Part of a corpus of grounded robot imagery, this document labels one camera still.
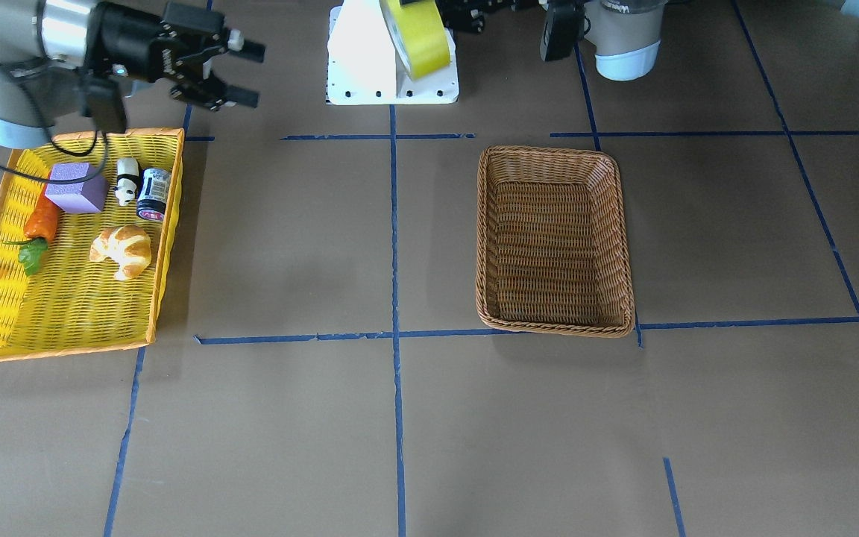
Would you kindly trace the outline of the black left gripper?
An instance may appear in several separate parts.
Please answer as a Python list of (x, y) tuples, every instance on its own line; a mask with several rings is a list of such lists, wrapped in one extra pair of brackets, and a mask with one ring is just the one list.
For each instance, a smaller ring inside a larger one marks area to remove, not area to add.
[(456, 33), (480, 34), (486, 16), (501, 10), (523, 11), (546, 7), (548, 1), (436, 1), (445, 28)]

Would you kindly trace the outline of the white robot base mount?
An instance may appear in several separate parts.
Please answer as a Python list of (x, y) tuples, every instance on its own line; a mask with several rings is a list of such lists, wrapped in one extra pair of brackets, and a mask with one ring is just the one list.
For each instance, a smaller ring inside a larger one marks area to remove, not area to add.
[(456, 41), (450, 30), (451, 64), (419, 81), (403, 71), (380, 9), (381, 1), (344, 1), (330, 11), (327, 100), (338, 106), (444, 105), (460, 87)]

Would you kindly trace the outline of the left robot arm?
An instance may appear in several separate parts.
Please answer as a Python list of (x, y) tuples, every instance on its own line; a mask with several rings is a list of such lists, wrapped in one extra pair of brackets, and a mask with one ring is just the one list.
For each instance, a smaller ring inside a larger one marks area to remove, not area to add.
[(610, 81), (647, 75), (661, 47), (667, 1), (438, 1), (445, 28), (479, 34), (485, 15), (502, 9), (542, 7), (546, 18), (540, 40), (545, 62), (569, 57), (582, 40), (594, 45), (594, 65)]

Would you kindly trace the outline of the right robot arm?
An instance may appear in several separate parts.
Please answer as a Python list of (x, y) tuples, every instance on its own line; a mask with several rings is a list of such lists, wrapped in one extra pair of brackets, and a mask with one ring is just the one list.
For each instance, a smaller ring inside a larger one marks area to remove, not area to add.
[(209, 111), (255, 108), (259, 93), (223, 81), (211, 63), (223, 54), (262, 63), (265, 50), (193, 4), (150, 13), (113, 1), (0, 1), (0, 146), (47, 144), (70, 113), (123, 134), (130, 83), (171, 81), (174, 99)]

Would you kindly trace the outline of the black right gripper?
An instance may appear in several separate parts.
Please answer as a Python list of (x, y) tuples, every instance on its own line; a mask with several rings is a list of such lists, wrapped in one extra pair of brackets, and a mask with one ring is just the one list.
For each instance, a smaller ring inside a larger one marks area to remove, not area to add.
[(229, 52), (262, 63), (265, 51), (265, 44), (228, 28), (224, 14), (174, 1), (160, 15), (102, 1), (86, 24), (87, 75), (146, 83), (167, 79), (174, 82), (178, 99), (211, 110), (222, 105), (256, 109), (260, 94), (222, 81), (208, 62)]

